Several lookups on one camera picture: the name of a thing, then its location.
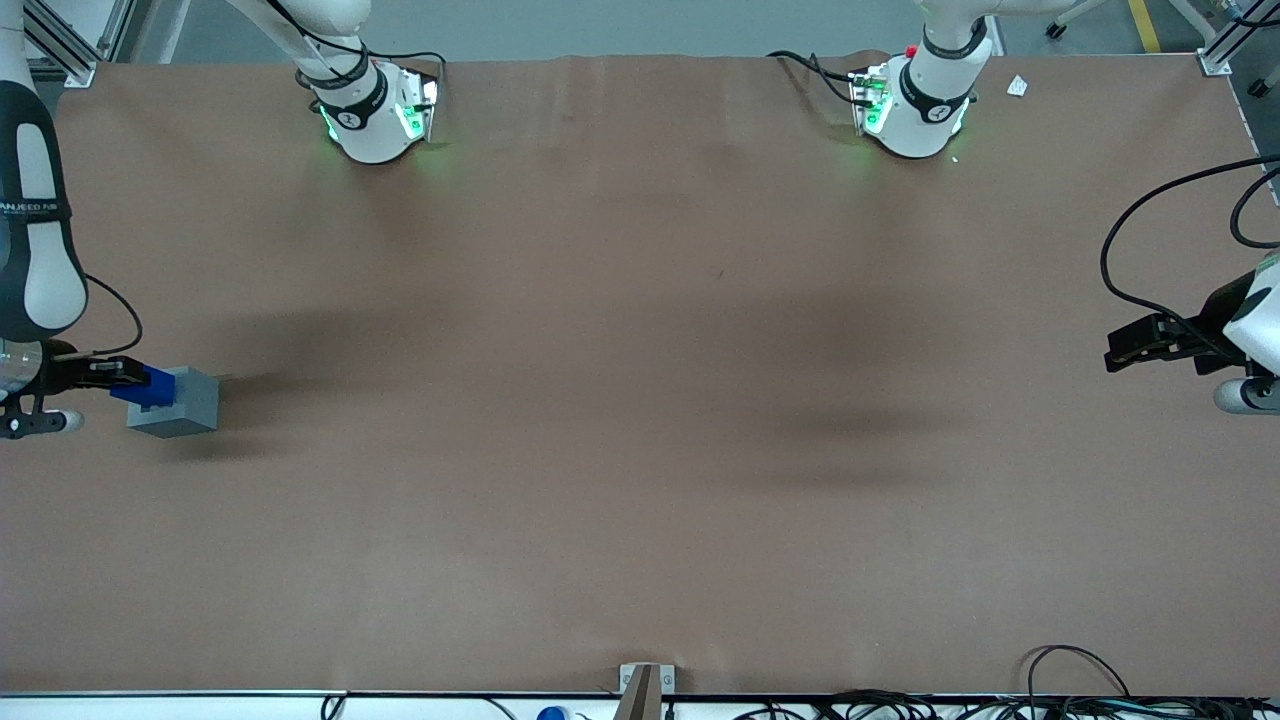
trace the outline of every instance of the metal frame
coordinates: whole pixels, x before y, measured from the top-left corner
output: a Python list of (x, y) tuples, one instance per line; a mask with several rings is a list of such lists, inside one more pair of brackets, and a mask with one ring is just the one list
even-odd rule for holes
[[(1059, 37), (1069, 22), (1108, 1), (1084, 0), (1084, 3), (1055, 18), (1053, 24), (1048, 27), (1046, 35), (1053, 38)], [(1169, 3), (1204, 38), (1204, 46), (1196, 51), (1204, 76), (1217, 77), (1231, 74), (1231, 56), (1260, 28), (1244, 27), (1229, 19), (1222, 26), (1222, 29), (1215, 29), (1188, 0), (1169, 0)], [(1280, 13), (1280, 0), (1252, 0), (1248, 9), (1240, 10), (1239, 17), (1251, 20), (1267, 20), (1275, 17), (1276, 13)]]
[(88, 87), (93, 82), (97, 49), (79, 36), (45, 0), (23, 0), (23, 31), (50, 63), (67, 73), (65, 87)]
[[(1243, 10), (1240, 17), (1242, 19), (1261, 22), (1272, 19), (1276, 17), (1276, 13), (1280, 13), (1280, 0), (1272, 0), (1270, 4), (1268, 0), (1254, 0), (1247, 10)], [(1210, 77), (1231, 74), (1231, 58), (1244, 45), (1244, 41), (1258, 29), (1229, 20), (1226, 27), (1213, 36), (1213, 40), (1196, 51), (1201, 70)]]

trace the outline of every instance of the gray box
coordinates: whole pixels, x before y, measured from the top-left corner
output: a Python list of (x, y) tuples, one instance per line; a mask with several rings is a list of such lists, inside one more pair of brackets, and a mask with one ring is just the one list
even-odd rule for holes
[(173, 405), (142, 407), (129, 404), (129, 428), (159, 438), (211, 433), (218, 429), (218, 380), (200, 370), (166, 368), (177, 379)]

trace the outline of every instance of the small white label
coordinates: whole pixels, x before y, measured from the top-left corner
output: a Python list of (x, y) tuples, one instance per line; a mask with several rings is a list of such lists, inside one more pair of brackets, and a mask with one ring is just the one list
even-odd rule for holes
[(1023, 79), (1023, 76), (1014, 76), (1014, 82), (1009, 83), (1007, 92), (1014, 97), (1021, 97), (1023, 95), (1027, 95), (1027, 81)]

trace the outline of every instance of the brown work surface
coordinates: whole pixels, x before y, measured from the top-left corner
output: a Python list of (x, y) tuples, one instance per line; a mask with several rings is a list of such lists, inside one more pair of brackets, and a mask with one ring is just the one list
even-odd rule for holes
[[(855, 60), (833, 63), (852, 67)], [(81, 258), (160, 366), (6, 445), (3, 685), (1010, 691), (1047, 642), (1142, 693), (1280, 676), (1276, 419), (1189, 363), (1107, 375), (1115, 217), (1245, 158), (1193, 59), (998, 59), (906, 161), (764, 59), (449, 68), (436, 143), (357, 167), (284, 67), (106, 67), (59, 128)], [(1014, 73), (1025, 99), (1004, 94)], [(1258, 260), (1253, 172), (1143, 211), (1187, 311)], [(1275, 237), (1275, 210), (1249, 218)], [(96, 293), (70, 340), (127, 337)], [(1041, 688), (1105, 692), (1066, 659)]]

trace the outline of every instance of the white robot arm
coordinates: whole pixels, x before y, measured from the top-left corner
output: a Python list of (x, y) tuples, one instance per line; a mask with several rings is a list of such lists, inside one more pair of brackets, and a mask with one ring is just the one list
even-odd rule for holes
[(428, 137), (436, 78), (369, 53), (357, 33), (370, 0), (227, 1), (293, 59), (352, 160), (385, 163)]
[(854, 96), (858, 127), (904, 158), (928, 158), (960, 131), (969, 94), (991, 58), (986, 15), (1057, 13), (1075, 0), (915, 0), (924, 38), (915, 55), (869, 68)]

